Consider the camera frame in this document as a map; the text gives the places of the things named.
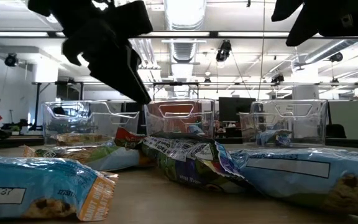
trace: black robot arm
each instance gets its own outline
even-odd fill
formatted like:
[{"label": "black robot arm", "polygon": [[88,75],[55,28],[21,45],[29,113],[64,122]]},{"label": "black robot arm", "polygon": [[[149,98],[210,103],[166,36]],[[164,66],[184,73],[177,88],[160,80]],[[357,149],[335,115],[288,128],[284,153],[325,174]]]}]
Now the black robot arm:
[{"label": "black robot arm", "polygon": [[43,16],[51,14],[63,27],[67,40],[62,52],[75,65],[77,56],[89,62],[91,76],[141,104],[151,101],[137,69],[139,55],[128,39],[153,31],[143,1],[98,9],[92,0],[29,0],[28,8]]}]

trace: ceiling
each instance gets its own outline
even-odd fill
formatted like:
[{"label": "ceiling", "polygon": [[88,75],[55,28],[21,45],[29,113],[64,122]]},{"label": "ceiling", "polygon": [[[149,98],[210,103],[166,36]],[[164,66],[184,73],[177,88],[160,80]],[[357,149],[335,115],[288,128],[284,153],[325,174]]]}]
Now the ceiling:
[{"label": "ceiling", "polygon": [[[165,15],[162,0],[144,0],[154,30],[166,30]],[[274,10],[274,0],[252,1],[251,7],[246,7],[247,1],[240,0],[207,0],[206,15],[203,30],[218,31],[255,31],[288,32],[294,23],[299,10],[282,22],[271,22]],[[25,1],[0,0],[0,30],[28,31],[61,31],[61,27],[51,19],[44,18],[27,9]],[[74,77],[78,81],[93,81],[85,67],[77,67],[68,63],[61,54],[61,44],[64,39],[0,39],[0,48],[6,46],[31,46],[41,49],[58,61],[62,66],[60,76]],[[285,60],[299,54],[308,54],[330,43],[328,39],[310,39],[299,47],[287,47],[285,39],[230,39],[232,54],[223,68],[218,68],[215,56],[222,39],[206,39],[205,44],[198,44],[192,79],[203,82],[206,72],[210,72],[212,82],[259,82],[265,78],[270,82],[271,69]],[[169,45],[162,39],[152,39],[152,47],[161,67],[161,77],[169,80],[171,73],[171,57]],[[333,76],[349,73],[358,69],[358,44],[341,51],[342,62],[321,61],[314,64],[318,67],[319,81],[329,82]],[[290,79],[293,70],[288,67],[280,71]],[[358,74],[349,77],[346,82],[358,82]]]}]

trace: granola bar package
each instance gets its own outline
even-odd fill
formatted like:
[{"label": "granola bar package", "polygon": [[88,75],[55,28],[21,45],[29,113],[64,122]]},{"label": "granola bar package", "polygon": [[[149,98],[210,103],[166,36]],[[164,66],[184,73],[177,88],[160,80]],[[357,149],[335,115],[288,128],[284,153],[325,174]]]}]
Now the granola bar package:
[{"label": "granola bar package", "polygon": [[358,215],[358,152],[337,149],[258,149],[227,152],[224,169],[257,190],[306,207]]},{"label": "granola bar package", "polygon": [[111,137],[102,134],[77,133],[56,134],[52,136],[52,139],[56,140],[57,146],[86,146],[89,144],[103,144],[112,141]]},{"label": "granola bar package", "polygon": [[157,133],[142,140],[143,152],[157,161],[170,180],[218,192],[239,193],[252,187],[226,172],[218,160],[219,145],[197,134]]},{"label": "granola bar package", "polygon": [[24,157],[75,159],[98,171],[113,171],[134,166],[149,166],[151,160],[139,150],[119,146],[66,146],[32,149],[25,146]]},{"label": "granola bar package", "polygon": [[0,157],[0,219],[104,220],[116,185],[112,179],[117,176],[106,178],[69,159]]}]

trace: wooden table surface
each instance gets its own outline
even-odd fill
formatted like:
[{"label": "wooden table surface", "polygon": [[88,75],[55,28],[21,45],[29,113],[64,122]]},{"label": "wooden table surface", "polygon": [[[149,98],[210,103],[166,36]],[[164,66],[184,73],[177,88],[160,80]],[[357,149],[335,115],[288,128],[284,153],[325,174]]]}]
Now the wooden table surface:
[{"label": "wooden table surface", "polygon": [[[19,156],[22,149],[0,149],[0,156]],[[259,194],[204,192],[170,182],[156,170],[130,169],[120,175],[107,220],[96,223],[358,223],[358,217],[298,208]],[[78,223],[76,220],[15,223]]]}]

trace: bin handle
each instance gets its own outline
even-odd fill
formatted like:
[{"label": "bin handle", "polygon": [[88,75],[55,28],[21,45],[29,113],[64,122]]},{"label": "bin handle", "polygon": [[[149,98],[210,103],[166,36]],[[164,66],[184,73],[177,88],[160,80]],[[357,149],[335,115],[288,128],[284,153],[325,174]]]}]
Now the bin handle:
[{"label": "bin handle", "polygon": [[[172,113],[172,112],[166,112],[165,114],[162,112],[162,109],[164,106],[191,106],[191,110],[189,113],[184,112],[184,113]],[[177,104],[177,105],[160,105],[158,107],[158,110],[160,111],[161,115],[163,116],[163,118],[188,118],[190,117],[190,115],[192,114],[193,110],[194,110],[194,105],[192,105],[191,103],[184,103],[184,104]],[[167,114],[181,114],[178,116],[166,116]]]}]

